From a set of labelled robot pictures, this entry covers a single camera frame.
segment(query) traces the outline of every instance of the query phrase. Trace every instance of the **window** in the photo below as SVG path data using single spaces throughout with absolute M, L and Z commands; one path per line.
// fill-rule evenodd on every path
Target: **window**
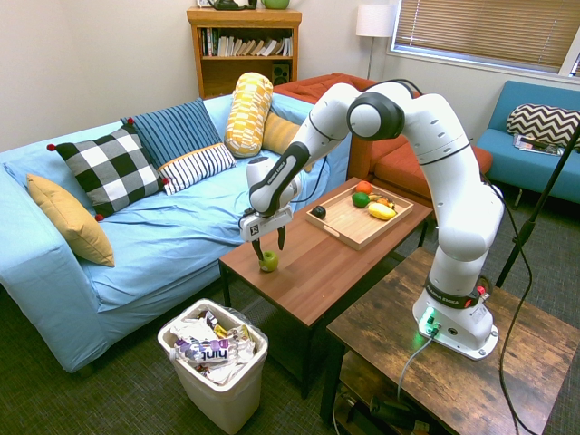
M 571 76 L 579 27 L 580 0 L 402 0 L 394 51 Z

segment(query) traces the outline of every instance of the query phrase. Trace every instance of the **wall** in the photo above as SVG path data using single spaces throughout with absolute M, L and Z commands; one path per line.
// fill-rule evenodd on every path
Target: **wall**
M 366 77 L 371 38 L 355 35 L 363 3 L 385 2 L 291 0 L 290 7 L 303 13 L 299 78 L 333 72 Z M 198 97 L 186 18 L 195 4 L 0 0 L 0 151 Z M 375 40 L 371 78 L 404 77 L 424 92 L 441 93 L 474 138 L 485 129 L 505 80 L 544 82 L 387 55 L 387 43 Z

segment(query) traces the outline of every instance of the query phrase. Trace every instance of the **light blue sofa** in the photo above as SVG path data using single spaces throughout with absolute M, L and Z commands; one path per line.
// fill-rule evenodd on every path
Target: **light blue sofa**
M 499 95 L 488 129 L 478 147 L 493 154 L 488 177 L 522 189 L 542 192 L 552 176 L 558 156 L 518 150 L 506 126 L 509 114 L 520 104 L 535 103 L 580 111 L 580 92 L 550 86 L 507 81 Z M 580 203 L 580 153 L 572 151 L 551 196 Z
M 205 101 L 222 139 L 231 95 Z M 272 111 L 302 123 L 312 104 L 274 95 Z M 73 174 L 48 143 L 94 140 L 120 122 L 0 153 L 0 284 L 40 332 L 67 372 L 76 372 L 132 331 L 219 277 L 218 259 L 242 244 L 238 220 L 249 207 L 246 166 L 226 170 L 175 195 L 137 201 L 101 222 L 114 268 L 71 251 L 25 189 L 28 172 L 65 187 L 94 214 Z M 313 170 L 301 172 L 309 202 L 346 179 L 351 137 Z M 278 156 L 263 150 L 263 155 Z M 296 204 L 296 209 L 307 203 Z

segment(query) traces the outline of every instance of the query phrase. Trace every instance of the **plant pot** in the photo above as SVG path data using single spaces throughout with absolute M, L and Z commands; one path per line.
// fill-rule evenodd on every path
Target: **plant pot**
M 290 0 L 262 0 L 266 9 L 286 9 Z

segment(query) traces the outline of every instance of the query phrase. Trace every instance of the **floor lamp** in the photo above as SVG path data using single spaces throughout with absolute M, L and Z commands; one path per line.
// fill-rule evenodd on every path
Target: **floor lamp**
M 369 57 L 369 70 L 366 78 L 371 77 L 372 48 L 374 38 L 389 38 L 395 26 L 397 5 L 359 5 L 356 18 L 356 35 L 370 36 L 371 55 Z

